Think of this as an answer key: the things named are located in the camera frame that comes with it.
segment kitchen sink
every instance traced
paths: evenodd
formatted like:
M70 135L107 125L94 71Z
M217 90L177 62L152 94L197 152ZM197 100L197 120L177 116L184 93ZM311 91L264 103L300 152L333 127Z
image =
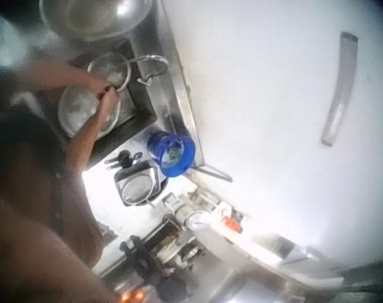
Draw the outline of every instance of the kitchen sink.
M127 59L134 57L129 41L123 42L110 51L120 53ZM92 60L105 53L103 50L88 52L70 60L69 63L77 68L86 68ZM137 78L141 77L138 66L132 64L131 67L131 81L126 89L119 93L121 109L116 127L109 134L95 142L88 169L157 120L145 85L137 82ZM39 93L36 99L41 103L46 121L58 138L66 144L70 138L65 134L58 121L58 102L63 91L64 88L59 88L51 92Z

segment kitchen utensil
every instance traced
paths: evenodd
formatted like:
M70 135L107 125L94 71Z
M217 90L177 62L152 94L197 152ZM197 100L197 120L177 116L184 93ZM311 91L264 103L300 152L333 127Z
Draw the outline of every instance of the kitchen utensil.
M87 69L113 84L117 91L124 90L131 78L131 66L127 58L120 54L108 53L93 60Z
M109 166L107 168L108 170L116 169L118 167L127 169L131 167L133 164L138 163L141 158L142 158L142 153L136 153L134 157L131 157L131 153L128 150L122 150L121 152L119 152L116 158L106 160L104 163L111 164L111 163L117 162L116 164Z
M177 177L192 165L196 146L189 136L160 131L149 139L148 152L166 177Z
M204 210L194 211L186 217L185 224L194 232L204 230L211 224L211 214Z
M65 133L71 138L74 137L89 118L96 113L98 105L99 100L84 86L67 87L58 103L58 120ZM97 140L110 133L115 127L120 105L119 100L103 124L102 130L96 137Z
M130 63L136 63L136 62L146 62L146 61L157 61L161 62L163 68L160 71L157 71L155 73L146 74L143 78L138 78L137 81L141 84L144 84L146 86L151 86L152 79L158 76L161 76L163 74L166 74L167 69L169 67L169 61L162 56L158 55L144 55L140 56L134 59L130 60Z
M117 190L125 206L138 205L161 189L157 167L143 161L114 175Z
M39 6L53 32L90 42L127 34L148 15L152 0L40 0Z
M124 90L131 78L130 63L156 61L161 63L161 70L155 73L148 73L144 77L138 78L137 81L146 86L151 86L152 79L167 73L169 61L158 55L144 55L127 60L124 56L117 53L104 54L93 60L88 68L88 73L96 74L108 82L112 83L117 91Z

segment small metal bowl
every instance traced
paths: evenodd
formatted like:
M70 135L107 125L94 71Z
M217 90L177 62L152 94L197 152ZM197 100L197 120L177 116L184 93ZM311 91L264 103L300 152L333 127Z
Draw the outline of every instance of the small metal bowl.
M99 100L84 86L67 87L58 103L58 120L69 137L81 130L83 125L92 117L97 110ZM104 137L115 127L121 106L121 100L112 110L110 116L102 126L96 140Z
M113 52L94 59L87 72L110 82L118 92L126 88L131 78L130 62L124 56Z

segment blue container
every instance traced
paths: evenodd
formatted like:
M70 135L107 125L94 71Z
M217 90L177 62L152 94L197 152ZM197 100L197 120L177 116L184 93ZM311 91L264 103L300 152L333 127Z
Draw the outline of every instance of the blue container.
M196 146L189 136L160 131L149 139L148 152L166 177L177 177L192 165Z

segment metal bowl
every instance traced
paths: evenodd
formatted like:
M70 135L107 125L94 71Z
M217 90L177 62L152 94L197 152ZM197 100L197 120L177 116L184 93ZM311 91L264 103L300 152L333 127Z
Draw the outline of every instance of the metal bowl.
M99 100L84 86L67 87L58 103L58 120L69 137L79 132L82 126L92 117L97 110ZM104 137L115 127L121 106L121 100L107 118L96 140Z
M125 89L131 78L130 62L124 56L115 53L104 54L93 60L87 72L110 82L118 92Z
M151 7L152 0L40 0L40 15L63 37L96 41L126 34Z

